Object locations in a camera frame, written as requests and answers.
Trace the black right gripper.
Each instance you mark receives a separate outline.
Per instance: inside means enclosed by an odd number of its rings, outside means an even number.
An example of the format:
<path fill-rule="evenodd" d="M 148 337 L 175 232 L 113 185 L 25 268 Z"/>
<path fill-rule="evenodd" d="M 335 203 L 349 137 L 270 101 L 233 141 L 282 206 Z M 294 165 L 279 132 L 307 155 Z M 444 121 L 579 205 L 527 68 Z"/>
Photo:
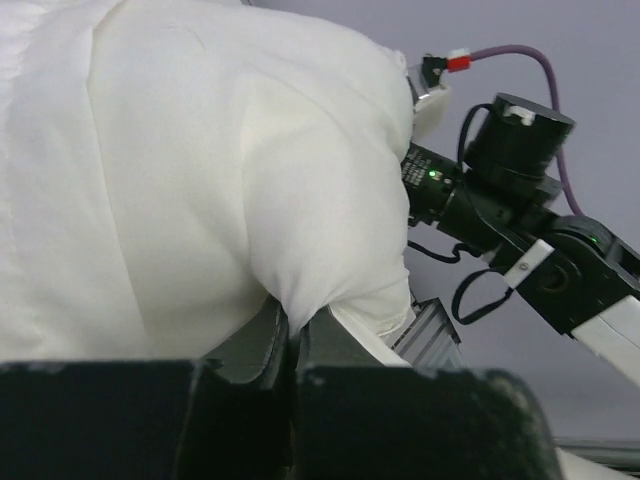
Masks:
<path fill-rule="evenodd" d="M 570 117 L 524 98 L 498 93 L 469 112 L 460 131 L 462 160 L 412 143 L 401 163 L 410 201 L 409 223 L 460 219 L 474 205 L 506 222 L 549 206 L 562 191 L 547 174 L 575 126 Z"/>

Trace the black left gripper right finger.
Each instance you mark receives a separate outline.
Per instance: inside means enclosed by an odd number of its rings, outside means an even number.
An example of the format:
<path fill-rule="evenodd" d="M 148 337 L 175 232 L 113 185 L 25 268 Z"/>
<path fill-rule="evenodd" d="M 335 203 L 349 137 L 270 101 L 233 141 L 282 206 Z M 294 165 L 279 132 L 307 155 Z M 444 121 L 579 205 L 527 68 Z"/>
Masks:
<path fill-rule="evenodd" d="M 301 479 L 560 479 L 542 410 L 501 370 L 385 366 L 328 309 L 301 332 Z"/>

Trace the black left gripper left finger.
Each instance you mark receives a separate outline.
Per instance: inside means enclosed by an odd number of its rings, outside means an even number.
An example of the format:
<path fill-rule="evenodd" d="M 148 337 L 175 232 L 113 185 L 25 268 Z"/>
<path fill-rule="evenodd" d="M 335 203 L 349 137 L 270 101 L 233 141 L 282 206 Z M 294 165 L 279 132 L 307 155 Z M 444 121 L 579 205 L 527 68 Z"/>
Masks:
<path fill-rule="evenodd" d="M 5 479 L 279 479 L 287 322 L 267 303 L 199 359 L 1 367 Z"/>

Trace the white pillow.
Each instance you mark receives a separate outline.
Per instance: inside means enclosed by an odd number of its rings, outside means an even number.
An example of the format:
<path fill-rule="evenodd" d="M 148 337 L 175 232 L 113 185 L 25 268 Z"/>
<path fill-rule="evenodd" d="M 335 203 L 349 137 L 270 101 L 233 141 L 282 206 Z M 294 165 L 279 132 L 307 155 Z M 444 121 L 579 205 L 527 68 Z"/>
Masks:
<path fill-rule="evenodd" d="M 411 313 L 402 53 L 214 1 L 1 5 L 1 357 L 197 358 L 268 297 Z"/>

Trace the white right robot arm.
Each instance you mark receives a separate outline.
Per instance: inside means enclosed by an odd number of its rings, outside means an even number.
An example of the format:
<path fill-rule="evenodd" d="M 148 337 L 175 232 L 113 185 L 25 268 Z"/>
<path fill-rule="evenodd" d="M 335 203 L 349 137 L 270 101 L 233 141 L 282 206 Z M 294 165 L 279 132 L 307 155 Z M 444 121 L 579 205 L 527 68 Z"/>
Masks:
<path fill-rule="evenodd" d="M 557 333 L 639 379 L 639 255 L 601 222 L 559 215 L 560 183 L 549 176 L 574 121 L 506 93 L 475 105 L 454 158 L 411 145 L 402 180 L 411 225 L 436 227 L 463 254 L 501 276 Z"/>

